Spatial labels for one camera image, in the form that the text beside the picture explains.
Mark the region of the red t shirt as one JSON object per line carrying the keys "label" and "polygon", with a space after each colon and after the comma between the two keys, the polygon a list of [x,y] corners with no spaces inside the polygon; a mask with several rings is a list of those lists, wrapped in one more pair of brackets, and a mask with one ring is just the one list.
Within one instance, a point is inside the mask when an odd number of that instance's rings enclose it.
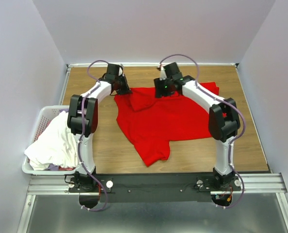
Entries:
{"label": "red t shirt", "polygon": [[168,160],[170,142],[210,138],[208,113],[193,100],[174,94],[156,98],[155,88],[132,88],[116,95],[117,124],[146,166]]}

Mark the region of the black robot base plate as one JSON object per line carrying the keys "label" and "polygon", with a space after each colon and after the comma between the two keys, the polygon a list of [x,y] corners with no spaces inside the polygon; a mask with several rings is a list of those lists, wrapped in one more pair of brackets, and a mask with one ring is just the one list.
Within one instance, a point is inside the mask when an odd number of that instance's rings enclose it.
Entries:
{"label": "black robot base plate", "polygon": [[230,206],[233,194],[241,191],[237,176],[225,183],[213,173],[95,174],[76,172],[65,177],[69,193],[79,195],[82,206],[96,209],[109,203],[213,202]]}

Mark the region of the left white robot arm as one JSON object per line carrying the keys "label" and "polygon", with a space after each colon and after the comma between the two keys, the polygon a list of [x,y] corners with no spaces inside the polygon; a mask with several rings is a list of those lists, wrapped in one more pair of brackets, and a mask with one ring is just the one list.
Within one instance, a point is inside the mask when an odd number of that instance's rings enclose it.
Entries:
{"label": "left white robot arm", "polygon": [[114,91],[118,94],[131,93],[121,65],[102,60],[107,65],[106,72],[100,78],[94,77],[89,70],[98,62],[92,62],[87,68],[88,76],[96,81],[95,85],[80,95],[72,95],[67,118],[67,126],[75,137],[78,153],[74,185],[80,186],[86,192],[93,191],[96,186],[103,192],[107,191],[102,182],[93,175],[96,167],[93,159],[93,135],[98,125],[98,104]]}

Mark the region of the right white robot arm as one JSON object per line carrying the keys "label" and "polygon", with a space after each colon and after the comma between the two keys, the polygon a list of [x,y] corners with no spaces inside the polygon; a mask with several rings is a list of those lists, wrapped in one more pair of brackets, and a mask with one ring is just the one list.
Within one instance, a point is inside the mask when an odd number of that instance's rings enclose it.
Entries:
{"label": "right white robot arm", "polygon": [[159,64],[157,69],[160,77],[154,79],[156,98],[177,92],[208,113],[208,131],[215,139],[217,150],[212,185],[217,190],[225,189],[235,178],[233,147],[240,128],[236,102],[214,94],[189,75],[183,76],[175,62],[165,66]]}

